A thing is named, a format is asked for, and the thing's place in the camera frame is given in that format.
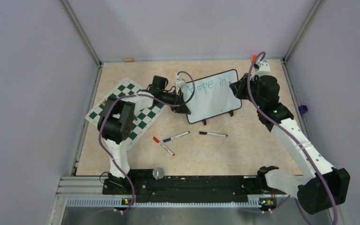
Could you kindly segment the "black cap marker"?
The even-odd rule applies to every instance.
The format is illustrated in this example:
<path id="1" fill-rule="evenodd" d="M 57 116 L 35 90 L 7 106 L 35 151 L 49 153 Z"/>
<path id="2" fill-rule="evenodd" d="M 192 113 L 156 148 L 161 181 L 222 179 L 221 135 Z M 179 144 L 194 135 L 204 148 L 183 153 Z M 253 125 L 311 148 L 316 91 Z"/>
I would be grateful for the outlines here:
<path id="1" fill-rule="evenodd" d="M 222 136 L 222 137 L 227 137 L 227 134 L 220 134 L 220 133 L 212 133 L 212 132 L 204 132 L 204 131 L 199 131 L 200 135 L 214 135 L 214 136 Z"/>

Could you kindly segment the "white whiteboard black frame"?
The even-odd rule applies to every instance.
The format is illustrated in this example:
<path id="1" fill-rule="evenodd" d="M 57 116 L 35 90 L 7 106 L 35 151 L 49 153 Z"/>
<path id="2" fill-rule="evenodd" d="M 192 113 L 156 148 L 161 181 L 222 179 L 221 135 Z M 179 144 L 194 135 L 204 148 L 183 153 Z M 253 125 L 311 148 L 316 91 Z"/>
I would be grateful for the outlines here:
<path id="1" fill-rule="evenodd" d="M 215 75 L 199 78 L 188 82 L 181 88 L 184 100 L 188 100 L 195 91 L 192 99 L 186 104 L 191 114 L 187 115 L 190 124 L 201 122 L 224 113 L 233 113 L 242 107 L 240 99 L 236 98 L 226 80 L 237 82 L 238 72 L 235 69 L 227 70 Z"/>

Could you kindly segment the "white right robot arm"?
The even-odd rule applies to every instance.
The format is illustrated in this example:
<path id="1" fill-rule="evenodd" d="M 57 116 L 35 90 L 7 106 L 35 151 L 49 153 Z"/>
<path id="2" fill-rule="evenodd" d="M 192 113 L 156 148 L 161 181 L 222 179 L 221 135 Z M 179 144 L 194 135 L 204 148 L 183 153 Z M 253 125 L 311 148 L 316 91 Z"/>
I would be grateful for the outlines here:
<path id="1" fill-rule="evenodd" d="M 282 191 L 311 215 L 343 204 L 350 174 L 327 161 L 303 134 L 294 115 L 279 101 L 277 79 L 271 75 L 248 79 L 245 75 L 229 87 L 236 98 L 255 104 L 259 121 L 285 146 L 302 172 L 297 176 L 277 166 L 263 166 L 257 172 L 257 189 L 262 193 Z"/>

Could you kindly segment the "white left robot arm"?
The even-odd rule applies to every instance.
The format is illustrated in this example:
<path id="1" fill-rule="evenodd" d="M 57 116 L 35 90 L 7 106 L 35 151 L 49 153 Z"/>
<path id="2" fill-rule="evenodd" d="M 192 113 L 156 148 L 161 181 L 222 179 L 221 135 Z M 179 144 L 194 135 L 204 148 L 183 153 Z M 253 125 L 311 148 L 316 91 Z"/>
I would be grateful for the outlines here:
<path id="1" fill-rule="evenodd" d="M 146 89 L 122 97 L 109 97 L 103 108 L 97 125 L 98 141 L 110 159 L 108 181 L 121 194 L 129 192 L 132 186 L 124 141 L 131 135 L 135 112 L 161 103 L 169 106 L 175 113 L 191 113 L 186 104 L 196 93 L 195 82 L 191 82 L 192 92 L 188 99 L 184 99 L 181 90 L 187 85 L 184 79 L 176 75 L 174 89 L 167 90 L 168 83 L 167 78 L 156 75 Z"/>

